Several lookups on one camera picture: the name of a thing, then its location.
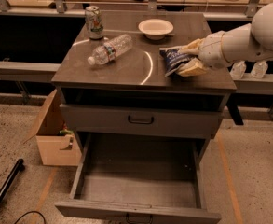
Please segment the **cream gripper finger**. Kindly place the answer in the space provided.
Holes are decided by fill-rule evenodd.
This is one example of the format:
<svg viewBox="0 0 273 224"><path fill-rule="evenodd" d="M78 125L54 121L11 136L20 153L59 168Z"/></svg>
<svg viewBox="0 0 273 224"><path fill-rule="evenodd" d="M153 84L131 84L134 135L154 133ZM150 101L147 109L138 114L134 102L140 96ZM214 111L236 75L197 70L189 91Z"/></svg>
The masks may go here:
<svg viewBox="0 0 273 224"><path fill-rule="evenodd" d="M196 40L190 42L189 44L182 46L179 49L179 52L186 53L186 54L192 54L192 55L199 55L199 47L203 42L204 42L204 38L196 39Z"/></svg>
<svg viewBox="0 0 273 224"><path fill-rule="evenodd" d="M198 58L194 58L188 63L180 66L176 71L176 73L181 77L199 76L205 74L206 72L207 68Z"/></svg>

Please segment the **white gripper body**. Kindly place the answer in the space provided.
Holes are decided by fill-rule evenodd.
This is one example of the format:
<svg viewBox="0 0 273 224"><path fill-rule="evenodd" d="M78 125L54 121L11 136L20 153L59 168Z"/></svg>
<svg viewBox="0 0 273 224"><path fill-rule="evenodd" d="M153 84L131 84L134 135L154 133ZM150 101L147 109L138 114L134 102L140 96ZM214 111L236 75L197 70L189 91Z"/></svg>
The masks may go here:
<svg viewBox="0 0 273 224"><path fill-rule="evenodd" d="M231 65L230 38L230 33L225 31L206 36L199 45L199 59L212 69L229 67Z"/></svg>

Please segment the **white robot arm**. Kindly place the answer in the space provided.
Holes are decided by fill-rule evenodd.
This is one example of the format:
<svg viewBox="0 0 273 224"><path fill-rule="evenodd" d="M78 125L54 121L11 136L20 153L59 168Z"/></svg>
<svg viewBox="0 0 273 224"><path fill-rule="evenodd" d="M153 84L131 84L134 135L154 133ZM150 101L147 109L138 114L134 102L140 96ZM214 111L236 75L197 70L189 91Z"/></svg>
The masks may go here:
<svg viewBox="0 0 273 224"><path fill-rule="evenodd" d="M177 70L182 77L199 76L207 69L227 68L240 61L273 61L273 3L258 10L251 23L196 39L179 52L195 56Z"/></svg>

